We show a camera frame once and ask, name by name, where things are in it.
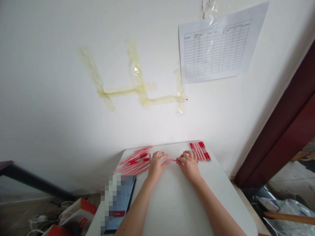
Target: forearm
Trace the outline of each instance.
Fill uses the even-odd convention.
[[[203,179],[193,185],[204,205],[215,236],[246,236]]]
[[[116,231],[116,236],[141,236],[144,227],[144,221],[147,214],[149,199],[151,196],[154,183],[146,179],[131,205],[124,220]]]

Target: plastic bag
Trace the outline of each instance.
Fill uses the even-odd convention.
[[[256,197],[261,200],[268,201],[267,198]],[[272,200],[272,203],[279,208],[278,213],[315,217],[315,213],[293,199]],[[280,235],[283,236],[314,236],[315,226],[303,223],[297,223],[286,220],[271,220],[264,218],[267,223]]]

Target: masking tape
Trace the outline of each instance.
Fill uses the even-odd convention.
[[[120,88],[110,88],[104,89],[101,76],[96,67],[95,61],[93,59],[92,51],[88,46],[80,47],[77,52],[86,68],[90,74],[100,98],[102,98],[107,105],[110,112],[116,110],[111,97],[126,96],[132,94],[139,94],[140,103],[145,108],[148,109],[150,106],[167,104],[167,103],[177,103],[177,110],[179,113],[183,114],[185,111],[185,102],[187,100],[185,95],[185,89],[181,81],[181,71],[178,69],[176,73],[177,82],[177,94],[163,96],[158,98],[148,98],[148,91],[155,91],[157,89],[156,83],[145,83],[142,70],[140,67],[140,59],[137,51],[137,46],[135,40],[129,39],[125,41],[128,56],[131,66],[131,72],[135,79],[135,86],[125,86]]]
[[[142,75],[142,70],[140,67],[140,59],[137,51],[136,42],[133,39],[128,39],[125,41],[128,50],[128,56],[131,66],[131,73],[136,81],[136,86],[140,96],[140,103],[143,107],[148,108],[149,106],[166,104],[166,103],[177,103],[177,110],[179,113],[183,114],[185,111],[185,89],[181,81],[180,69],[176,71],[176,82],[177,82],[177,94],[163,96],[158,98],[148,98],[147,89],[144,85],[144,78]]]
[[[136,82],[136,88],[139,93],[140,103],[144,107],[150,106],[148,103],[148,93],[144,84],[144,78],[140,67],[140,59],[137,51],[137,45],[135,40],[127,39],[125,44],[128,50],[128,57],[131,66],[131,73]]]
[[[80,47],[77,52],[96,86],[97,93],[99,95],[102,94],[102,99],[104,100],[107,108],[111,113],[113,113],[116,110],[115,105],[104,90],[102,79],[97,70],[91,49],[88,46],[84,46]]]
[[[110,99],[111,97],[126,96],[138,93],[138,89],[135,88],[135,86],[104,89],[102,79],[93,59],[91,49],[88,46],[84,46],[80,47],[77,52],[96,86],[98,95],[104,100],[110,112],[115,111],[115,105]],[[157,89],[155,82],[146,83],[145,87],[148,91],[155,91]]]

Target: door frame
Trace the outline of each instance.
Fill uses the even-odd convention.
[[[315,121],[315,41],[236,174],[236,185],[264,186],[314,138],[312,118]]]

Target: table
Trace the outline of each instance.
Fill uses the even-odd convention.
[[[212,162],[199,162],[202,177],[243,231],[248,236],[257,236],[253,218],[210,150],[210,145],[204,143]],[[137,149],[139,148],[125,150],[119,162]],[[169,158],[175,159],[184,150],[190,150],[190,145],[189,142],[160,145],[153,147],[150,152],[159,150],[169,154]],[[145,171],[137,176],[131,203],[138,195],[147,174],[148,171]],[[101,203],[87,236],[100,235],[102,215],[104,204]],[[202,202],[175,162],[167,165],[152,191],[143,230],[143,236],[146,235],[213,235]]]

